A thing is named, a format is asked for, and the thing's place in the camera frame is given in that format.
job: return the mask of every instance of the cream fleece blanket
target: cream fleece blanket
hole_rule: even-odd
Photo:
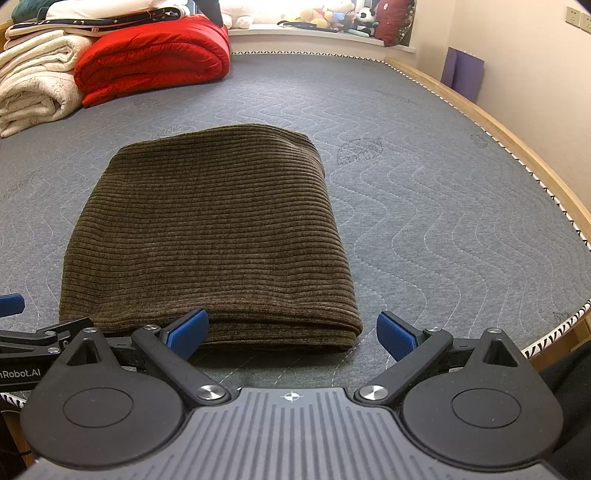
[[[0,86],[31,73],[69,72],[93,40],[63,30],[38,35],[0,53]]]
[[[73,72],[36,72],[0,83],[0,138],[53,122],[82,105]]]

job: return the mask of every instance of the ribbed fabric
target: ribbed fabric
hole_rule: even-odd
[[[353,282],[305,135],[232,125],[111,159],[67,247],[60,320],[123,332],[197,306],[209,344],[353,346]]]

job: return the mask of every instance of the wall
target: wall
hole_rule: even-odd
[[[591,209],[591,35],[564,22],[567,5],[582,9],[572,0],[458,0],[448,44],[486,62],[478,105]]]
[[[16,5],[18,5],[18,0],[8,0],[8,2],[0,8],[0,24],[10,20],[10,14]]]
[[[441,78],[445,63],[455,4],[456,0],[417,0],[410,38],[410,47],[417,50],[414,66],[437,80]]]

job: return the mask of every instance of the purple yoga mat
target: purple yoga mat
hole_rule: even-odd
[[[476,103],[484,77],[484,60],[449,47],[441,83]]]

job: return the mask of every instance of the black cable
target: black cable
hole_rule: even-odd
[[[30,455],[33,452],[30,450],[27,450],[26,452],[13,452],[12,450],[6,450],[5,448],[0,447],[0,453],[6,453],[7,455],[26,457],[27,455]]]

